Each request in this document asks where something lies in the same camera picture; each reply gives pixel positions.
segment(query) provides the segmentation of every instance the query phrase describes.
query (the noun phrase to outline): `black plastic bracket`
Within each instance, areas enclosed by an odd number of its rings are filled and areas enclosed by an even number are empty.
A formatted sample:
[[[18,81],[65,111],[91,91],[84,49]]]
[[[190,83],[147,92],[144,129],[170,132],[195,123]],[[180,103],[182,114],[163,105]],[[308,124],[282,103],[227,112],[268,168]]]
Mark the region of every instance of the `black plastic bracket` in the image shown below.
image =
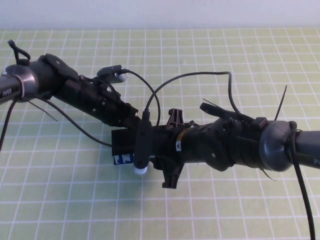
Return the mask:
[[[184,119],[181,109],[172,108],[169,110],[169,120],[166,123],[166,129],[175,129],[177,127],[184,127]]]
[[[29,66],[30,63],[30,55],[27,53],[25,50],[22,50],[21,48],[17,47],[15,42],[13,40],[9,40],[8,44],[10,48],[12,48],[14,52],[14,57],[17,65],[23,65],[23,66]],[[26,57],[26,59],[20,59],[19,54],[23,55]]]

